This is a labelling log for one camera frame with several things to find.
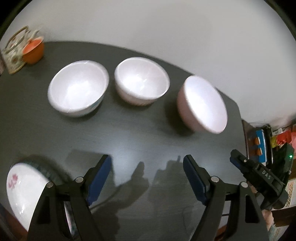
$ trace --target orange cup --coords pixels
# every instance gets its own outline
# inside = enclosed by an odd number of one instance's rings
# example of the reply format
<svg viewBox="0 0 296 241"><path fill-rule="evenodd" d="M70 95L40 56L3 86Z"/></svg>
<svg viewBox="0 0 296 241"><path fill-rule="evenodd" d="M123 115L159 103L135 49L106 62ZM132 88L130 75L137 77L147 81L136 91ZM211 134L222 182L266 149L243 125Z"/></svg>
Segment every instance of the orange cup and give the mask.
<svg viewBox="0 0 296 241"><path fill-rule="evenodd" d="M29 64L37 63L43 57L43 53L43 37L31 39L22 50L23 60Z"/></svg>

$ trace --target bowl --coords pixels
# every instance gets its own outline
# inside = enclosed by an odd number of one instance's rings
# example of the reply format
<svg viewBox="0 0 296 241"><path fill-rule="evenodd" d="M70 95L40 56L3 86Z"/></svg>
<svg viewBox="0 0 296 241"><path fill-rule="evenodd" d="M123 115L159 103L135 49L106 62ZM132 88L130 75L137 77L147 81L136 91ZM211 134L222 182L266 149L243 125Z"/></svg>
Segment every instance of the bowl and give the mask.
<svg viewBox="0 0 296 241"><path fill-rule="evenodd" d="M177 97L177 106L183 122L192 131L207 130L219 134L227 124L225 103L207 80L188 77Z"/></svg>
<svg viewBox="0 0 296 241"><path fill-rule="evenodd" d="M52 79L47 97L59 112L79 117L92 112L102 101L109 84L101 64L83 60L62 68Z"/></svg>
<svg viewBox="0 0 296 241"><path fill-rule="evenodd" d="M49 180L38 170L26 163L18 163L11 167L6 191L9 204L15 217L28 231L38 200ZM69 229L72 230L71 217L65 207Z"/></svg>
<svg viewBox="0 0 296 241"><path fill-rule="evenodd" d="M44 52L43 37L38 37L30 40L23 48L23 60L29 64L37 63L42 57Z"/></svg>
<svg viewBox="0 0 296 241"><path fill-rule="evenodd" d="M170 87L166 71L150 59L133 57L115 69L119 96L133 105L148 105L163 96Z"/></svg>

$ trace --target dark gray table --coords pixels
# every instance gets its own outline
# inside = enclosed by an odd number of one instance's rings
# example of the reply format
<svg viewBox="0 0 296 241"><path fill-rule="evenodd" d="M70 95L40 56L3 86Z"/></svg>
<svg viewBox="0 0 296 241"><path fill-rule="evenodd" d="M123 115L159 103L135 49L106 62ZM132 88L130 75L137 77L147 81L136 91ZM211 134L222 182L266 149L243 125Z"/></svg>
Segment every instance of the dark gray table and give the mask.
<svg viewBox="0 0 296 241"><path fill-rule="evenodd" d="M229 161L232 149L246 153L237 104L221 94L228 112L218 135L191 133L176 108L177 92L191 74L159 63L170 77L168 92L148 107L134 107L114 88L114 70L124 59L143 54L94 43L50 42L44 58L14 75L0 77L0 203L11 211L6 195L10 166L39 158L71 178L84 175L102 154L113 157L113 171L92 212L106 240L189 240L204 207L196 201L183 172L191 154L210 175L224 182L244 180ZM90 115L68 118L47 100L53 76L65 65L93 60L106 67L110 84L101 105Z"/></svg>

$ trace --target white wall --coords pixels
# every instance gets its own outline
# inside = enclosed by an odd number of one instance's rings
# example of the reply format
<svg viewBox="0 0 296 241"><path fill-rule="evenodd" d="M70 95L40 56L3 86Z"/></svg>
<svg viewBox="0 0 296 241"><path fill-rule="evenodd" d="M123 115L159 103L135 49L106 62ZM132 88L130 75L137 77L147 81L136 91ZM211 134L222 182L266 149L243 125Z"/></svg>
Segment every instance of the white wall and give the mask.
<svg viewBox="0 0 296 241"><path fill-rule="evenodd" d="M24 25L46 41L112 44L208 79L252 123L296 113L296 42L263 0L33 0L0 47Z"/></svg>

